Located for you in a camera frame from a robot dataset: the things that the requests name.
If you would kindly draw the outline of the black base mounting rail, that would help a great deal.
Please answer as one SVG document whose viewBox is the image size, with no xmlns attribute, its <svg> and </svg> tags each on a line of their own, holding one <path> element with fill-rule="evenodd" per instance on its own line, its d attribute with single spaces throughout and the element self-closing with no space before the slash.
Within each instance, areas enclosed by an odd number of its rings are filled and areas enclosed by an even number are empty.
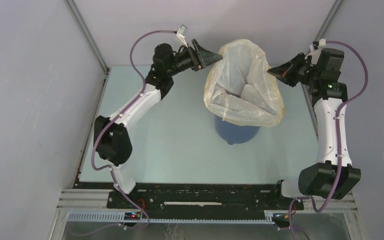
<svg viewBox="0 0 384 240">
<path fill-rule="evenodd" d="M 281 196 L 279 184 L 137 183 L 124 197 L 109 193 L 108 209 L 134 209 L 156 219 L 264 220 L 267 212 L 303 210 L 301 202 Z"/>
</svg>

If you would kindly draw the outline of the left aluminium frame post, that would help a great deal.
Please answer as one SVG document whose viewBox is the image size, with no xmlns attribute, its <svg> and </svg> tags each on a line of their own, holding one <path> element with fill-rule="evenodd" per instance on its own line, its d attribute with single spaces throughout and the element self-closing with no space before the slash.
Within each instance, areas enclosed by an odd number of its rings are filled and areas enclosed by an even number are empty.
<svg viewBox="0 0 384 240">
<path fill-rule="evenodd" d="M 76 2 L 74 0 L 64 0 L 64 3 L 66 4 L 69 12 L 71 13 L 74 22 L 77 24 L 81 34 L 83 35 L 87 45 L 89 46 L 90 50 L 92 51 L 95 59 L 97 60 L 100 68 L 104 72 L 105 75 L 108 75 L 110 72 L 110 68 L 108 67 L 106 61 L 104 60 L 104 57 L 78 7 Z"/>
</svg>

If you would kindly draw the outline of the right aluminium frame post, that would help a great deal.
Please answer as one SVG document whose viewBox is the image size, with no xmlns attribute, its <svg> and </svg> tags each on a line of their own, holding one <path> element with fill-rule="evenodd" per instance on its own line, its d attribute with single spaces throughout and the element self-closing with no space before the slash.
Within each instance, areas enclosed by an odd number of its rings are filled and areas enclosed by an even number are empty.
<svg viewBox="0 0 384 240">
<path fill-rule="evenodd" d="M 317 34 L 315 35 L 313 42 L 318 41 L 319 39 L 322 39 L 326 35 L 332 21 L 335 19 L 338 11 L 340 10 L 344 2 L 345 0 L 335 0 L 333 2 Z"/>
</svg>

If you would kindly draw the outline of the blue plastic trash bin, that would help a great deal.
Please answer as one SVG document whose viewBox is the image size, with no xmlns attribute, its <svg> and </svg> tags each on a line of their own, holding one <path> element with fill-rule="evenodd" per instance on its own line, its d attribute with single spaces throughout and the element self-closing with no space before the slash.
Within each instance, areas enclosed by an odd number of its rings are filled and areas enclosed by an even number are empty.
<svg viewBox="0 0 384 240">
<path fill-rule="evenodd" d="M 214 116 L 214 126 L 218 135 L 229 145 L 244 144 L 252 140 L 260 130 L 259 126 L 240 126 L 221 117 Z"/>
</svg>

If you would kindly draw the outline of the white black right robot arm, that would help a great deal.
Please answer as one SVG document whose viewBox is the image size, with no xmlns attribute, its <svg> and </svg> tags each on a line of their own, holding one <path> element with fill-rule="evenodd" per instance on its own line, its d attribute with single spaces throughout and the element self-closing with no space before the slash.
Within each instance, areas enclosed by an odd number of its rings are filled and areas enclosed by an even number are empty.
<svg viewBox="0 0 384 240">
<path fill-rule="evenodd" d="M 343 199 L 360 181 L 361 170 L 352 166 L 345 129 L 347 86 L 339 82 L 345 53 L 334 48 L 299 53 L 267 72 L 282 83 L 308 88 L 317 121 L 318 152 L 315 164 L 303 169 L 296 180 L 280 180 L 271 204 L 284 209 L 291 198 L 317 196 Z"/>
</svg>

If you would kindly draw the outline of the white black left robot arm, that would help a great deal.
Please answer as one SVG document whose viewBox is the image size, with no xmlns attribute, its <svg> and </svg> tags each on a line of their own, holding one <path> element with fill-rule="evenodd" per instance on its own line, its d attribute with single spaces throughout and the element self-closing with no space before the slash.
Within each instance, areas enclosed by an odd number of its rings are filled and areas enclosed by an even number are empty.
<svg viewBox="0 0 384 240">
<path fill-rule="evenodd" d="M 133 152 L 129 130 L 169 93 L 176 74 L 188 69 L 197 72 L 223 59 L 196 39 L 191 43 L 178 51 L 168 43 L 157 45 L 138 93 L 122 108 L 109 116 L 99 115 L 94 121 L 93 151 L 106 162 L 103 168 L 109 169 L 114 188 L 121 192 L 118 201 L 125 208 L 133 208 L 138 202 L 138 194 L 132 191 L 136 181 L 126 165 Z"/>
</svg>

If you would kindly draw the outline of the translucent yellowish plastic trash bag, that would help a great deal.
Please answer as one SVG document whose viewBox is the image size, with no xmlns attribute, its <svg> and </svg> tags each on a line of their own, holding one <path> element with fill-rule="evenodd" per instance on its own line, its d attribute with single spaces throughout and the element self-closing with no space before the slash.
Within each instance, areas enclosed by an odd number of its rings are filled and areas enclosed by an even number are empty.
<svg viewBox="0 0 384 240">
<path fill-rule="evenodd" d="M 222 60 L 209 71 L 205 107 L 238 126 L 274 127 L 285 115 L 277 79 L 268 73 L 266 53 L 248 39 L 237 39 L 219 50 Z"/>
</svg>

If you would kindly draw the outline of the aluminium frame post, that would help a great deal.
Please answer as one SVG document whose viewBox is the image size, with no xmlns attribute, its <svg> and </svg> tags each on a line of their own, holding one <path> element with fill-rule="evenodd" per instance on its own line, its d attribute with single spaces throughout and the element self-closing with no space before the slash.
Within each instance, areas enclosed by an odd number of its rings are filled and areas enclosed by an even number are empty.
<svg viewBox="0 0 384 240">
<path fill-rule="evenodd" d="M 313 42 L 318 41 L 319 39 L 322 39 L 326 35 L 332 21 L 335 19 L 338 11 L 340 10 L 344 2 L 345 0 L 335 0 L 333 2 L 317 34 L 315 35 Z"/>
<path fill-rule="evenodd" d="M 83 35 L 87 45 L 89 46 L 90 50 L 92 51 L 95 59 L 97 60 L 100 68 L 104 72 L 105 75 L 108 75 L 110 72 L 110 68 L 108 67 L 106 61 L 104 60 L 104 57 L 78 7 L 76 2 L 74 0 L 64 0 L 64 3 L 66 4 L 69 12 L 71 13 L 74 22 L 77 24 L 81 34 Z"/>
</svg>

